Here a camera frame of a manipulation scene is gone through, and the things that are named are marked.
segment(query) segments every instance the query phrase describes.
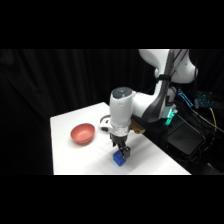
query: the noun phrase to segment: pink bowl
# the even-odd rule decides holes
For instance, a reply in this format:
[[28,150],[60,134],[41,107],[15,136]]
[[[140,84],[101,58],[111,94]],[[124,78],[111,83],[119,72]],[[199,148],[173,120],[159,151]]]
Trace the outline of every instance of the pink bowl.
[[95,127],[91,124],[81,124],[71,131],[71,138],[79,145],[87,145],[92,141]]

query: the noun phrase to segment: blue block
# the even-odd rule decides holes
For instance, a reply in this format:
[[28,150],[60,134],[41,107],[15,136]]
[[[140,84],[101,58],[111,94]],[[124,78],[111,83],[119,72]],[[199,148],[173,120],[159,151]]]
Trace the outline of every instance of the blue block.
[[118,166],[122,166],[126,162],[126,160],[122,158],[120,151],[115,152],[113,157]]

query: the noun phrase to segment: black background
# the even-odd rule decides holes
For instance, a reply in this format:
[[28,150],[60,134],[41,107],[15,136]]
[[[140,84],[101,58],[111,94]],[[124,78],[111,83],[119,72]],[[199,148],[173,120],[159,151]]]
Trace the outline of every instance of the black background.
[[[193,63],[199,55],[198,89],[224,96],[224,50],[190,52]],[[153,74],[137,49],[1,49],[0,173],[53,174],[50,117],[108,104],[117,87],[144,92]],[[182,88],[193,94],[193,84]]]

